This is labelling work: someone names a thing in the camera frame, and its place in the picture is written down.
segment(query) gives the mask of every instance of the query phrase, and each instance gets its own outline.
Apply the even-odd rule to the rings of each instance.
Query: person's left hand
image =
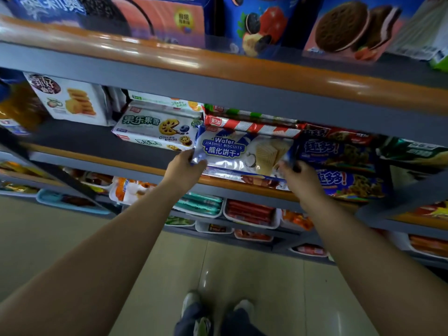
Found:
[[[169,184],[173,190],[179,191],[179,197],[186,194],[198,182],[207,167],[206,160],[201,160],[199,164],[190,164],[193,152],[194,150],[183,151],[174,157],[160,182],[160,185]]]

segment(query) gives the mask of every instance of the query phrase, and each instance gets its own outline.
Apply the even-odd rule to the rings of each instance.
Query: jiashili wafer package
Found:
[[[278,162],[293,162],[294,140],[200,126],[192,162],[206,159],[209,168],[226,169],[238,175],[263,175],[281,179]]]

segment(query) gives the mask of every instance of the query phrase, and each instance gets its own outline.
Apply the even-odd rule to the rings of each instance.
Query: tiled floor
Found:
[[[0,301],[107,221],[0,197]],[[377,335],[335,266],[162,232],[111,335],[172,335],[198,289],[214,319],[241,298],[268,336]]]

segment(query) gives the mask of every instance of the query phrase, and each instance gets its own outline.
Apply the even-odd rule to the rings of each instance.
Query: forearm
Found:
[[[448,285],[335,200],[321,199],[308,213],[381,335],[448,334]]]
[[[0,305],[2,335],[107,335],[179,194],[160,185]]]

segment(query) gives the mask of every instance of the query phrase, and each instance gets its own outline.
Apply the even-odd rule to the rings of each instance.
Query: red and white striped package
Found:
[[[244,120],[235,120],[230,118],[222,118],[215,115],[206,114],[205,125],[217,126],[226,129],[234,129],[240,132],[250,132],[257,134],[264,134],[267,136],[277,136],[285,138],[297,138],[300,131],[305,128],[306,124],[296,124],[295,128],[281,126],[281,125],[270,125],[265,123],[253,123]]]

